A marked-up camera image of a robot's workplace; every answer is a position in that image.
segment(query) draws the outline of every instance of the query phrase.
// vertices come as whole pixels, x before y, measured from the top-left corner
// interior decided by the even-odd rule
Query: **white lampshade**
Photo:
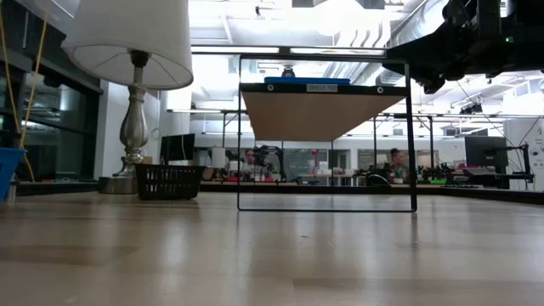
[[[128,85],[130,50],[150,54],[142,84],[177,89],[193,82],[188,0],[82,0],[62,48],[81,69]]]

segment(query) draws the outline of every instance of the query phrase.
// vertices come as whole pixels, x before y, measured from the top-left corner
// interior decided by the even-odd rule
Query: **blue tray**
[[[339,84],[349,85],[349,79],[327,78],[327,77],[279,77],[267,76],[264,78],[265,83],[275,84]]]

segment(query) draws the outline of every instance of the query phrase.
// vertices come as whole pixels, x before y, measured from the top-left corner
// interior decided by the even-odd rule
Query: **wire basket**
[[[206,167],[136,165],[138,194],[142,200],[189,200],[198,195]]]

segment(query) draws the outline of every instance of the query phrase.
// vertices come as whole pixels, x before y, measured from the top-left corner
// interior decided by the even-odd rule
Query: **silver lamp base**
[[[138,193],[135,177],[100,177],[99,193],[112,195],[134,195]]]
[[[129,104],[127,114],[122,121],[119,139],[125,146],[125,156],[122,157],[122,169],[113,177],[99,178],[99,192],[115,195],[133,195],[138,193],[136,183],[136,164],[143,161],[142,147],[147,143],[147,125],[144,116],[145,88],[142,86],[144,67],[150,55],[132,50],[131,61],[134,65],[133,84],[128,86]]]

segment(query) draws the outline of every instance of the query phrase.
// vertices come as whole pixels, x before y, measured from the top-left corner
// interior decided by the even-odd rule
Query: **wooden floor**
[[[408,205],[244,196],[260,207]],[[237,212],[234,194],[19,198],[0,212],[0,304],[544,305],[544,207],[419,201],[411,214]]]

